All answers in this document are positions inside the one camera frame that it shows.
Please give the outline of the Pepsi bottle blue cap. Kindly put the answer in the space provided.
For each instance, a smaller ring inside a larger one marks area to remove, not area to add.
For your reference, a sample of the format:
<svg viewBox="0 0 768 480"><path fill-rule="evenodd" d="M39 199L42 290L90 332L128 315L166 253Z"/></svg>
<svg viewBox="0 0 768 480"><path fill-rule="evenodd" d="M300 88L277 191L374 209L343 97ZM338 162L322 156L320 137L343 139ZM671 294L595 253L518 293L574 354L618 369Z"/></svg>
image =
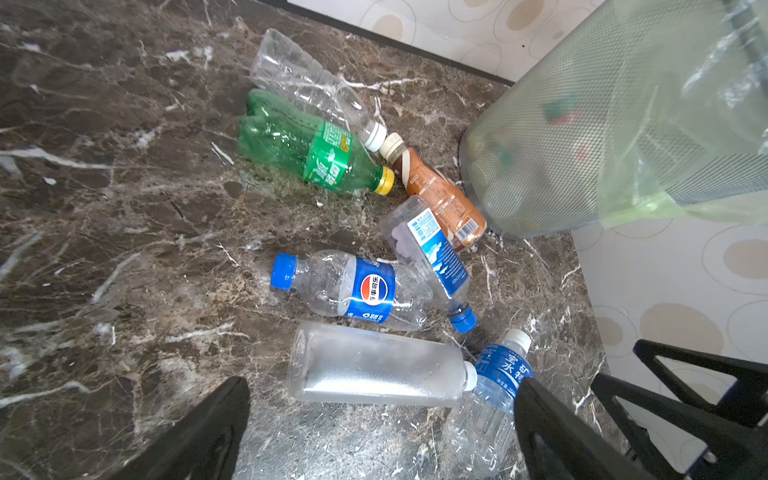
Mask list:
<svg viewBox="0 0 768 480"><path fill-rule="evenodd" d="M366 321L394 331L422 329L433 301L431 287L414 268L339 250L306 258L279 253L270 285L296 292L321 316Z"/></svg>

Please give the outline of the blue label water bottle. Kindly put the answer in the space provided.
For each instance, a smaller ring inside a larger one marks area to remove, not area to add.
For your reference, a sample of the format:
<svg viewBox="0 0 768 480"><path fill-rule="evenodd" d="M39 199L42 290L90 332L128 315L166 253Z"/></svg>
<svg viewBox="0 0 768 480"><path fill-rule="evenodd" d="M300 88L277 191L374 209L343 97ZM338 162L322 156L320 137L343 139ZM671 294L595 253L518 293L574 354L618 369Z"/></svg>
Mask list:
<svg viewBox="0 0 768 480"><path fill-rule="evenodd" d="M470 332L477 317L470 306L470 274L438 224L427 203L409 197L380 222L380 230L398 260L415 268L433 292L433 304L454 330Z"/></svg>

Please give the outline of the clear bottle blue label white cap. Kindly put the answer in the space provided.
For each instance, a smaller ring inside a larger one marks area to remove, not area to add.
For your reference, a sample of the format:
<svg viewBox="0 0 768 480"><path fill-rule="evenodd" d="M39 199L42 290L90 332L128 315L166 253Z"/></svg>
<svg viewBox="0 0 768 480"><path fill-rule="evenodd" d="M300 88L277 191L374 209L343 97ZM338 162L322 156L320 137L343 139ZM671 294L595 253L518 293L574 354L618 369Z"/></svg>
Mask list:
<svg viewBox="0 0 768 480"><path fill-rule="evenodd" d="M522 381L534 376L527 361L530 336L518 329L486 346L475 364L477 385L449 413L442 429L442 474L448 479L498 475L514 443L514 403Z"/></svg>

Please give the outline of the clear crushed bottle white cap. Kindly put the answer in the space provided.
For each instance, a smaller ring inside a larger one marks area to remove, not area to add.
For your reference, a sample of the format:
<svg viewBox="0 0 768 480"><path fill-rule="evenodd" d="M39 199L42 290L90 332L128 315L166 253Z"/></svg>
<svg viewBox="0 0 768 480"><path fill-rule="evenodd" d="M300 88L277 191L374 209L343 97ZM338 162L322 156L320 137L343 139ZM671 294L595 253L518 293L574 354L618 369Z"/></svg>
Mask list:
<svg viewBox="0 0 768 480"><path fill-rule="evenodd" d="M250 78L258 88L291 102L298 110L350 131L371 152L378 152L386 139L386 126L375 119L352 87L274 28L267 29L261 40Z"/></svg>

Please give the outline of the green Sprite bottle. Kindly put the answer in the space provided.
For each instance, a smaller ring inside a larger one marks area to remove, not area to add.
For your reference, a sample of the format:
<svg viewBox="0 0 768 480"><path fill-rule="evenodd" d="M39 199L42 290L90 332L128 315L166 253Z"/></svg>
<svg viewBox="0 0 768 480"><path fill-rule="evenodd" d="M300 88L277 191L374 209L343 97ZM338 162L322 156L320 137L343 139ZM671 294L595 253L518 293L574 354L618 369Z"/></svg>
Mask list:
<svg viewBox="0 0 768 480"><path fill-rule="evenodd" d="M393 170L374 161L351 132L261 89L248 92L237 148L253 163L334 192L386 196L395 183Z"/></svg>

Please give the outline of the brown Nescafe bottle near bin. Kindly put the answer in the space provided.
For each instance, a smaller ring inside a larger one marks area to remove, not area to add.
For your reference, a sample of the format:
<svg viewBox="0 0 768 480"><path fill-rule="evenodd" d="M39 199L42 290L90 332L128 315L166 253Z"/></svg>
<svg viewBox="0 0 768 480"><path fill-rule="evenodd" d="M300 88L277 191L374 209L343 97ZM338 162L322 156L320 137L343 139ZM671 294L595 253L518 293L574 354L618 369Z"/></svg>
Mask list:
<svg viewBox="0 0 768 480"><path fill-rule="evenodd" d="M399 134L388 135L379 153L400 176L406 193L426 202L456 252L483 236L487 228L484 216L457 185L407 147Z"/></svg>

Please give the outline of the square clear frosted bottle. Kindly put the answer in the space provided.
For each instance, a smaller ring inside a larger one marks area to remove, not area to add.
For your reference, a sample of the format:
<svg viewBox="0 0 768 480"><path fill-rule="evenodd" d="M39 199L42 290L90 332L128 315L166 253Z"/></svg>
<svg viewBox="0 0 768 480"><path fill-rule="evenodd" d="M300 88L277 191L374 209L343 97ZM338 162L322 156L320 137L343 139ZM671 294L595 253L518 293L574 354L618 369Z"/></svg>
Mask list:
<svg viewBox="0 0 768 480"><path fill-rule="evenodd" d="M303 322L286 386L309 402L455 407L478 383L451 345L357 328Z"/></svg>

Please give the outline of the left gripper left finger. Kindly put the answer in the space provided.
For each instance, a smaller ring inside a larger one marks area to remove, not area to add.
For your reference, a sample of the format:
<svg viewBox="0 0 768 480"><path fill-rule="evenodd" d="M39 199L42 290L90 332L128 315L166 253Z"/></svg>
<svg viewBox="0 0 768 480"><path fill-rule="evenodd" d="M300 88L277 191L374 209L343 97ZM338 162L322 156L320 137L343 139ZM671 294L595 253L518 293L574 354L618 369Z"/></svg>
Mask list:
<svg viewBox="0 0 768 480"><path fill-rule="evenodd" d="M113 477L231 479L249 411L248 383L232 376Z"/></svg>

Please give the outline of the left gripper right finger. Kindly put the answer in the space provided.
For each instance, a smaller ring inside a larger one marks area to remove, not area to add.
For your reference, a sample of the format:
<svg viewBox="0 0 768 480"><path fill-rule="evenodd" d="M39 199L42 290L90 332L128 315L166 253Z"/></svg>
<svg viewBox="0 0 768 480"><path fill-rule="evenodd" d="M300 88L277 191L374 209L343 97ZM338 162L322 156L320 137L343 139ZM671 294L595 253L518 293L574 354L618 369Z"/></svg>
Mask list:
<svg viewBox="0 0 768 480"><path fill-rule="evenodd" d="M532 479L649 479L533 378L514 400L514 422Z"/></svg>

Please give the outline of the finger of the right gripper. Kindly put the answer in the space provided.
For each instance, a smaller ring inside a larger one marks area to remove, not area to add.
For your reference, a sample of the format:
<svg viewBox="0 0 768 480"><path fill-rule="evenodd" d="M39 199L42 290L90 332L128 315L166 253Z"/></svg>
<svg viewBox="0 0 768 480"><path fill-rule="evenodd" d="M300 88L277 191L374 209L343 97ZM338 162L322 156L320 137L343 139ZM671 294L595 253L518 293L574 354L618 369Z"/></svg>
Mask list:
<svg viewBox="0 0 768 480"><path fill-rule="evenodd" d="M635 356L662 386L640 389L632 404L675 426L765 426L767 366L651 340Z"/></svg>
<svg viewBox="0 0 768 480"><path fill-rule="evenodd" d="M637 463L657 479L765 479L767 430L748 428L694 406L672 400L605 374L597 374L591 390L617 424ZM630 417L626 401L687 432L706 444L715 461L701 458L685 472L677 471L651 441L647 430Z"/></svg>

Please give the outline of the mesh bin with green liner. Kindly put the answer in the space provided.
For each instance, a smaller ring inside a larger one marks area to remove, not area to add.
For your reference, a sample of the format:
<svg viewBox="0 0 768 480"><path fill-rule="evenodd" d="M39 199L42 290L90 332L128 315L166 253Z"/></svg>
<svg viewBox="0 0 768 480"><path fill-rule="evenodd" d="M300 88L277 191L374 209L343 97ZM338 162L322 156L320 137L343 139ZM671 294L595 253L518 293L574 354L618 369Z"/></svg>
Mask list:
<svg viewBox="0 0 768 480"><path fill-rule="evenodd" d="M767 221L767 5L606 1L464 133L495 234Z"/></svg>

